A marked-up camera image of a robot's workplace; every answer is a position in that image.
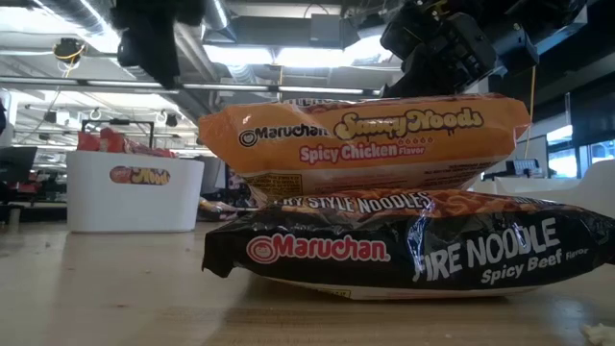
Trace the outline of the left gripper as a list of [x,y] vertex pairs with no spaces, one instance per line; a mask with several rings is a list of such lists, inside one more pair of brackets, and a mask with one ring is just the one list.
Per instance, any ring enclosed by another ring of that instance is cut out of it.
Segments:
[[122,32],[117,48],[119,64],[124,67],[141,64],[164,89],[175,89],[180,71],[173,23],[198,26],[206,13],[205,0],[116,0],[110,9],[114,29],[127,29],[130,22],[139,18],[154,20],[145,23],[141,49],[132,29]]

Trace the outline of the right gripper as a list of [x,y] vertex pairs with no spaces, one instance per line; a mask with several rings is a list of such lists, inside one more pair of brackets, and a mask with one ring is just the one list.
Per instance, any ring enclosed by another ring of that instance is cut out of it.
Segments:
[[405,2],[381,36],[404,75],[381,97],[459,94],[494,72],[497,53],[480,27],[483,14],[477,0]]

